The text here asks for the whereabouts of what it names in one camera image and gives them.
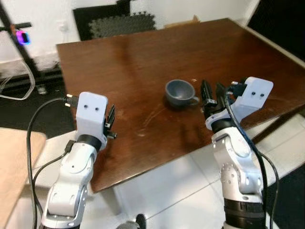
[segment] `wooden board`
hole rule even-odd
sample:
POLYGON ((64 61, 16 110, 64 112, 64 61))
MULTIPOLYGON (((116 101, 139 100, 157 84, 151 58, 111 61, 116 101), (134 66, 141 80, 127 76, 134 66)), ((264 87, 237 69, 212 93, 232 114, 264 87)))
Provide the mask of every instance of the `wooden board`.
POLYGON ((249 76, 274 82, 262 110, 244 128, 305 105, 305 69, 229 19, 58 45, 67 92, 91 91, 116 105, 110 140, 99 153, 93 191, 118 184, 211 142, 200 106, 171 109, 172 79, 212 88, 249 76))
MULTIPOLYGON (((0 128, 0 228, 4 228, 21 194, 27 172, 26 131, 0 128)), ((44 134, 32 132, 32 164, 44 147, 44 134)))

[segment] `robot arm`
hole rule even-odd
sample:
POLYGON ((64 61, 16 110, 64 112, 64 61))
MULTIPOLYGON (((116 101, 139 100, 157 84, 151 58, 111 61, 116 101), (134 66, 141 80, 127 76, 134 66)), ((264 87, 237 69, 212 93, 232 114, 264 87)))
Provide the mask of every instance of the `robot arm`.
MULTIPOLYGON (((241 121, 262 108, 273 83, 249 77, 236 89, 231 108, 241 121)), ((213 130, 214 157, 220 169, 226 221, 223 229, 264 229, 265 215, 261 195, 262 174, 252 160, 252 149, 234 126, 224 105, 225 87, 217 84, 217 101, 211 87, 203 81, 201 93, 206 127, 213 130)))
POLYGON ((50 229, 74 229, 80 225, 97 154, 106 147, 107 137, 116 138, 110 131, 114 106, 105 118, 108 103, 105 96, 83 92, 79 99, 68 97, 70 103, 66 105, 77 107, 77 141, 62 159, 57 181, 48 193, 41 223, 50 229))

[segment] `mug handle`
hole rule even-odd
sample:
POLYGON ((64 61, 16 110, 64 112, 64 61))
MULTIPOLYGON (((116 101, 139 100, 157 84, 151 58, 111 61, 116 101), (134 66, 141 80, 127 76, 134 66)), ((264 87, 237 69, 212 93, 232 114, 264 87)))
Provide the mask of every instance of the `mug handle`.
POLYGON ((198 97, 194 96, 192 98, 192 100, 193 100, 193 102, 190 102, 190 105, 197 105, 197 104, 199 104, 199 98, 198 97))

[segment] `gray cup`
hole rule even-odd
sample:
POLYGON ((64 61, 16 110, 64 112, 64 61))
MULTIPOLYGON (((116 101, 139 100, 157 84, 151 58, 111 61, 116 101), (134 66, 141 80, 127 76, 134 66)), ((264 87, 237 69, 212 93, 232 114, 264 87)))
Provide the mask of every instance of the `gray cup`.
POLYGON ((165 86, 165 95, 168 102, 174 107, 199 103, 199 98, 195 96, 195 89, 184 80, 169 81, 165 86))

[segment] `metal stand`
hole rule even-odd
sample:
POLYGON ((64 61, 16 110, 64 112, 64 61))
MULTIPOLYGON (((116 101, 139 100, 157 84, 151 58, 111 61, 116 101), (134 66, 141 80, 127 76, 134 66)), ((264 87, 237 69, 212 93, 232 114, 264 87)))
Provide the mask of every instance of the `metal stand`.
MULTIPOLYGON (((31 23, 30 22, 26 22, 26 23, 20 23, 20 24, 15 24, 14 25, 11 22, 8 14, 6 13, 6 11, 5 11, 1 1, 0 1, 0 19, 3 22, 3 25, 4 25, 4 27, 0 27, 0 31, 7 31, 9 33, 10 38, 13 41, 13 43, 15 44, 16 48, 18 49, 20 55, 23 57, 25 63, 28 65, 28 67, 32 71, 35 80, 40 78, 41 74, 38 71, 38 69, 37 69, 37 67, 35 65, 35 62, 29 56, 29 54, 27 53, 27 51, 24 48, 24 46, 19 44, 19 42, 17 40, 17 37, 15 36, 14 31, 12 30, 14 28, 15 29, 22 29, 22 28, 31 27, 31 23)), ((43 84, 38 85, 37 88, 39 88, 39 92, 42 91, 42 92, 46 93, 46 89, 45 89, 43 84)))

